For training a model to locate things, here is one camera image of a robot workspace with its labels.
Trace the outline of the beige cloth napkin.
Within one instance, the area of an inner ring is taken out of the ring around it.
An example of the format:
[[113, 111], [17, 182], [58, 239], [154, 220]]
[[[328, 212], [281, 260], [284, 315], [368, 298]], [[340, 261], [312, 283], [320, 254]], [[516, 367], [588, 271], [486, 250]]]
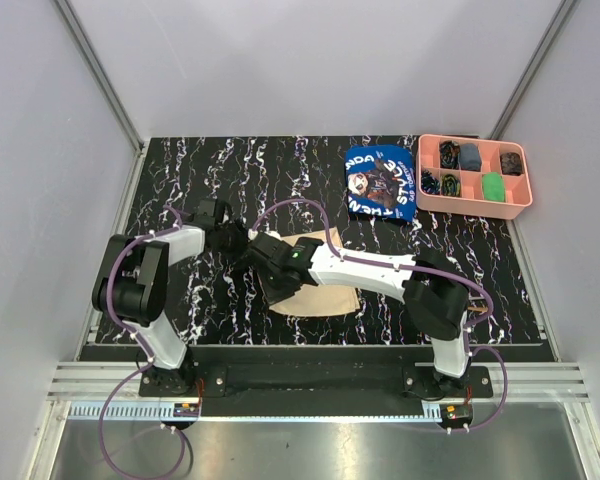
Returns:
[[302, 285], [292, 297], [277, 301], [269, 283], [261, 281], [268, 307], [273, 312], [295, 317], [330, 317], [353, 313], [360, 308], [355, 288], [339, 285]]

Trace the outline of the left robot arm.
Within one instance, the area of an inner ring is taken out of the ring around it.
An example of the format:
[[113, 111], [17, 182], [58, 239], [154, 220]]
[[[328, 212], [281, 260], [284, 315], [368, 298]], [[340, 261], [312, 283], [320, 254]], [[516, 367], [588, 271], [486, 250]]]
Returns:
[[175, 217], [172, 226], [139, 236], [110, 237], [91, 302], [129, 333], [150, 366], [163, 370], [161, 384], [183, 396], [194, 388], [196, 372], [184, 364], [187, 347], [165, 311], [169, 268], [207, 251], [237, 258], [245, 252], [248, 236], [223, 200], [205, 199], [191, 213], [166, 209]]

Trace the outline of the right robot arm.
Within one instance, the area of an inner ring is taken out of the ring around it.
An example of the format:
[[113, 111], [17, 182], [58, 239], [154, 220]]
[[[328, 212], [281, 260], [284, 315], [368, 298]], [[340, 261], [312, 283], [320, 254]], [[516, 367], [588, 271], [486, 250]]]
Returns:
[[349, 287], [401, 302], [413, 325], [429, 337], [434, 354], [434, 384], [456, 396], [470, 383], [464, 327], [469, 289], [437, 255], [382, 255], [331, 245], [300, 236], [289, 244], [274, 232], [248, 233], [244, 260], [255, 268], [271, 306], [307, 291]]

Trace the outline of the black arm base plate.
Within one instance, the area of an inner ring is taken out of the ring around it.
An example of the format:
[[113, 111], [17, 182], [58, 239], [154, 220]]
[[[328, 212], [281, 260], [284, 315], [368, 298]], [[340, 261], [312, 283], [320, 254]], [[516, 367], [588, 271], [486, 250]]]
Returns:
[[444, 381], [427, 346], [197, 346], [185, 358], [187, 381], [142, 376], [142, 397], [202, 396], [206, 418], [335, 419], [421, 415], [422, 401], [492, 400], [484, 366], [462, 382]]

